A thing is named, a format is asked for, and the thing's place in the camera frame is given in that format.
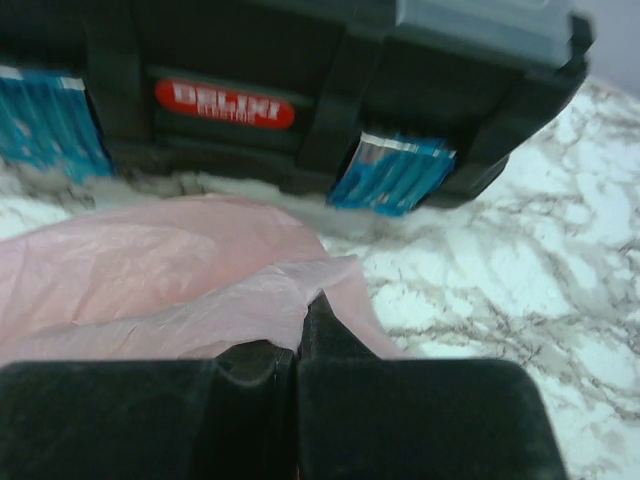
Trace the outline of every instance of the marble surface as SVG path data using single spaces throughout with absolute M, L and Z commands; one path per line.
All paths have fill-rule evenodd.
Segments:
M 100 181 L 0 170 L 0 237 L 201 192 L 282 205 L 358 254 L 390 335 L 429 357 L 489 356 L 539 385 L 573 480 L 640 479 L 640 103 L 589 83 L 504 174 L 454 211 L 336 212 L 206 175 Z

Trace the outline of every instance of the red label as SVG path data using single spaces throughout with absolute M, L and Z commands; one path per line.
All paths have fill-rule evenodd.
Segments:
M 295 118 L 291 104 L 281 98 L 187 80 L 160 80 L 156 98 L 174 113 L 259 128 L 289 128 Z

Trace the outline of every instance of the black object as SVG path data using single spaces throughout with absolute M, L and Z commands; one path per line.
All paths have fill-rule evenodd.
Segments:
M 3 480 L 567 480 L 520 367 L 382 361 L 324 296 L 297 355 L 10 365 L 0 412 Z
M 570 59 L 558 68 L 397 25 L 398 1 L 0 0 L 0 54 L 83 77 L 123 171 L 327 193 L 363 129 L 399 131 L 458 150 L 429 199 L 458 204 L 573 97 L 590 25 L 567 18 Z

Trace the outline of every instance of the plastic bag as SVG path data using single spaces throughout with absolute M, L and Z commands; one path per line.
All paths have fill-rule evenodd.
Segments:
M 356 257 L 330 257 L 275 207 L 207 195 L 87 215 L 0 243 L 0 365 L 213 357 L 266 339 L 295 349 L 324 290 L 382 357 L 402 356 Z

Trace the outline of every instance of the toolbox lid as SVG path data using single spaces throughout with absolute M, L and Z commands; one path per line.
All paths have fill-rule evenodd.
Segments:
M 572 0 L 397 0 L 415 26 L 552 67 L 570 60 Z

